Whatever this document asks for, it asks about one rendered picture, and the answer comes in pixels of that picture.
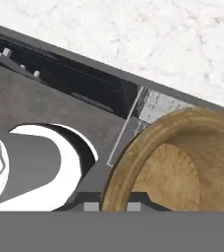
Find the dark grey dishwasher door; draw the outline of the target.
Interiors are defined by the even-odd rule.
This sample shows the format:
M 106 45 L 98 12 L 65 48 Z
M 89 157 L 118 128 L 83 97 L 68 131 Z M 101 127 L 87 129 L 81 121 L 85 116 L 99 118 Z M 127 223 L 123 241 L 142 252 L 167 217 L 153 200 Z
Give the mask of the dark grey dishwasher door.
M 123 120 L 0 67 L 0 132 L 29 123 L 61 124 L 85 135 L 98 153 L 91 172 L 103 159 Z

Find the white and black round object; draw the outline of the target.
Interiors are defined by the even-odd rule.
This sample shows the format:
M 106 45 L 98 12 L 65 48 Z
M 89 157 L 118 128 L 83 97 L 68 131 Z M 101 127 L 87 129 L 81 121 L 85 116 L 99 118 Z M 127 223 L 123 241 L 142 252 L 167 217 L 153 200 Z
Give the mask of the white and black round object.
M 52 212 L 67 203 L 98 161 L 91 141 L 61 124 L 0 132 L 0 212 Z

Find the dark dishwasher rack with pegs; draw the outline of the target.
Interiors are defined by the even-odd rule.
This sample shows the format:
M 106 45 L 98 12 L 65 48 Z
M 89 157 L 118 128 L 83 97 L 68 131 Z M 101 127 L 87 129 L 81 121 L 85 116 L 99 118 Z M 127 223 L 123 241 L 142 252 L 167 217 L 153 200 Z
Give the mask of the dark dishwasher rack with pegs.
M 120 115 L 117 88 L 58 56 L 0 34 L 0 65 L 64 94 Z

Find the black dishwasher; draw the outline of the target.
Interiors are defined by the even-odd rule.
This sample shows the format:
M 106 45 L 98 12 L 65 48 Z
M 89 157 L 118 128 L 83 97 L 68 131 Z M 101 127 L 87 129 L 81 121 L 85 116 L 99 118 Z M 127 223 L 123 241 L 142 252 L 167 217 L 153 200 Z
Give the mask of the black dishwasher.
M 0 65 L 121 118 L 147 123 L 177 109 L 224 107 L 0 26 Z

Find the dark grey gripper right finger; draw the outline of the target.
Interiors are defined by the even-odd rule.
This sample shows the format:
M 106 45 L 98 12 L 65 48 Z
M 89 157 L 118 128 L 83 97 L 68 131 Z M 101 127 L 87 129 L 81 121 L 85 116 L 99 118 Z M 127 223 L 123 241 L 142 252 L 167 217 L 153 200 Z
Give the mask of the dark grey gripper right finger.
M 132 192 L 128 205 L 128 212 L 144 212 L 144 211 L 157 211 L 157 212 L 170 212 L 167 209 L 157 203 L 150 200 L 146 192 Z

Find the brown wooden bowl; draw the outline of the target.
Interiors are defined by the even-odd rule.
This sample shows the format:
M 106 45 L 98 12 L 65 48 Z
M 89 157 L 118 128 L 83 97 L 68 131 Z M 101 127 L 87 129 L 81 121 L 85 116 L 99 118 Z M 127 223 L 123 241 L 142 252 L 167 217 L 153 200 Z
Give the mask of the brown wooden bowl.
M 133 193 L 175 212 L 224 212 L 224 114 L 177 110 L 137 134 L 111 170 L 101 210 L 125 211 Z

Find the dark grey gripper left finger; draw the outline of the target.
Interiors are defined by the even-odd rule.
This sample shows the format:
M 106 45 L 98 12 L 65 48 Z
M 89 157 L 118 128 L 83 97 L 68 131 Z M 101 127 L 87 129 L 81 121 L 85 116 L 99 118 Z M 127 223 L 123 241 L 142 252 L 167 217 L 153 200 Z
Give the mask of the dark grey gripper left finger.
M 98 212 L 100 194 L 96 192 L 78 192 L 66 205 L 68 211 Z

